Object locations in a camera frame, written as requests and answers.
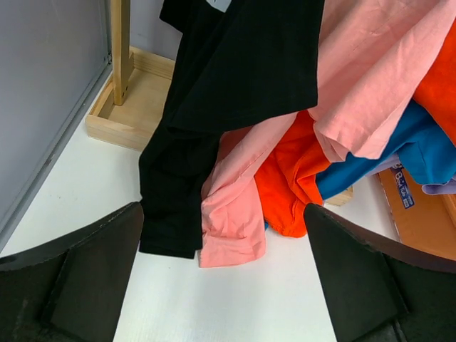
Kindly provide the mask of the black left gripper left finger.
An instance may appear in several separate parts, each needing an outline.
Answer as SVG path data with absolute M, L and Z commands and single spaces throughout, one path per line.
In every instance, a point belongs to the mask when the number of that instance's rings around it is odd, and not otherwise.
M 142 225 L 142 207 L 131 202 L 1 258 L 1 340 L 112 341 Z

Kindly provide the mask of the black t shirt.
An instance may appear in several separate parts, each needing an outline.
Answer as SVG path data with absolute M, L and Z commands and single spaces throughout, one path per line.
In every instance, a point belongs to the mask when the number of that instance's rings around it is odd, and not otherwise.
M 165 1 L 182 38 L 162 119 L 139 159 L 139 250 L 192 259 L 201 190 L 225 132 L 316 106 L 322 1 Z

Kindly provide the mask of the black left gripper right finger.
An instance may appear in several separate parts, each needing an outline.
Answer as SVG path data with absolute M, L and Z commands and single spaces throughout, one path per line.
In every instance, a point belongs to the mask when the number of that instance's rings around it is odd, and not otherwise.
M 304 222 L 337 341 L 455 340 L 455 261 L 317 204 Z

